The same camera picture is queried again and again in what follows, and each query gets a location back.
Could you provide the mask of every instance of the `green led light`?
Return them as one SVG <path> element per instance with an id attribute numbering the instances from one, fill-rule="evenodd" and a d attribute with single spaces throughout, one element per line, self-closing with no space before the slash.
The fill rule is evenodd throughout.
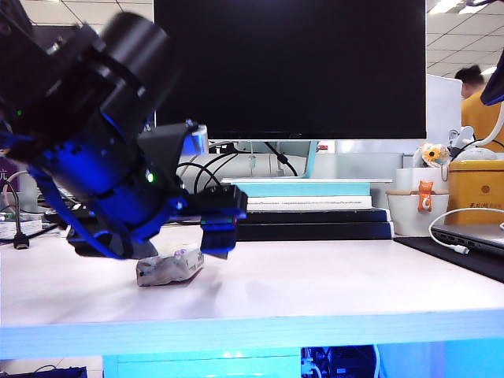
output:
<path id="1" fill-rule="evenodd" d="M 156 180 L 156 176 L 152 172 L 149 172 L 149 171 L 147 171 L 146 178 L 147 178 L 147 181 L 150 183 L 153 183 Z"/>

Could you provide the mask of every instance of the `mouse pad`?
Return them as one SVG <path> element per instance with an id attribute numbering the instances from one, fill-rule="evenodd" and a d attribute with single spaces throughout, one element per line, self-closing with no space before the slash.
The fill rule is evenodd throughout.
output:
<path id="1" fill-rule="evenodd" d="M 401 237 L 394 238 L 394 241 L 504 283 L 504 258 L 499 256 L 474 250 L 469 254 L 458 254 L 429 237 Z"/>

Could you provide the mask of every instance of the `black laptop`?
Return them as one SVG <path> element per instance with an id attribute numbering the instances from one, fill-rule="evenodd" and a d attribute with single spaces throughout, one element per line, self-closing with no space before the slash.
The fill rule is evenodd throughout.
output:
<path id="1" fill-rule="evenodd" d="M 497 254 L 504 258 L 504 231 L 498 224 L 437 224 L 432 234 L 447 244 L 467 246 L 471 251 Z"/>

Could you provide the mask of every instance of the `white table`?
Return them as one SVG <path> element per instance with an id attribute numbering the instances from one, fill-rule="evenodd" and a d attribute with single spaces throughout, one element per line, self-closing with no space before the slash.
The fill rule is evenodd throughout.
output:
<path id="1" fill-rule="evenodd" d="M 169 227 L 154 243 L 199 237 Z M 81 258 L 56 235 L 0 254 L 0 359 L 504 336 L 503 284 L 389 240 L 239 243 L 148 288 L 136 261 Z"/>

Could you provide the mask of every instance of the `robotic arm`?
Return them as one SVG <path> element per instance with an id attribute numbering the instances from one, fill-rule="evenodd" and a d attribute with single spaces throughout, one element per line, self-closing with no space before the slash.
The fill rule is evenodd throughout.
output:
<path id="1" fill-rule="evenodd" d="M 139 139 L 175 79 L 173 43 L 163 30 L 120 13 L 100 36 L 85 24 L 44 51 L 0 7 L 0 51 L 0 99 L 13 130 L 0 134 L 0 145 L 8 158 L 28 164 L 45 199 L 97 254 L 151 256 L 138 246 L 164 223 L 188 217 L 202 218 L 203 252 L 234 247 L 246 195 L 233 186 L 190 195 L 176 175 L 184 146 L 202 129 L 187 121 Z M 163 142 L 162 158 L 149 149 L 156 138 Z M 64 206 L 54 180 L 98 218 L 99 235 L 112 235 L 122 248 L 111 250 L 84 227 Z"/>

